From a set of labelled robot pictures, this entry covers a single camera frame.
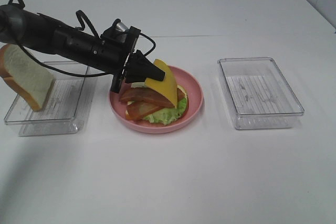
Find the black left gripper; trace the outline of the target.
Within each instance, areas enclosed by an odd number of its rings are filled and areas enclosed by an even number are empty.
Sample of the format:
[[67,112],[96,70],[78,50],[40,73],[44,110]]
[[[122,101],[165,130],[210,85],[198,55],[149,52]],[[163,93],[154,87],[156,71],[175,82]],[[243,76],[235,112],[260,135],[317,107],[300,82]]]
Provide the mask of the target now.
[[141,51],[131,53],[139,35],[139,29],[130,27],[125,42],[119,42],[106,35],[96,38],[74,28],[59,27],[54,31],[54,50],[62,57],[112,74],[110,90],[119,93],[128,56],[126,83],[144,82],[147,78],[164,80],[164,71],[150,62]]

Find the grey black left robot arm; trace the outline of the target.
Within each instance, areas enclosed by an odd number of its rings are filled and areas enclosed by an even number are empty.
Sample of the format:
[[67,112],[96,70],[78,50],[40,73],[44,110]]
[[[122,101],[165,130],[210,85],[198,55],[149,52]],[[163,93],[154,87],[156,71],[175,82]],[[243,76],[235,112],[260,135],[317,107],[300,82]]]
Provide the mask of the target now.
[[80,27],[71,27],[44,14],[34,14],[18,4],[1,6],[1,42],[50,55],[59,55],[113,75],[110,90],[121,84],[163,81],[165,72],[135,49],[141,31],[116,19],[101,35],[83,12],[76,12]]

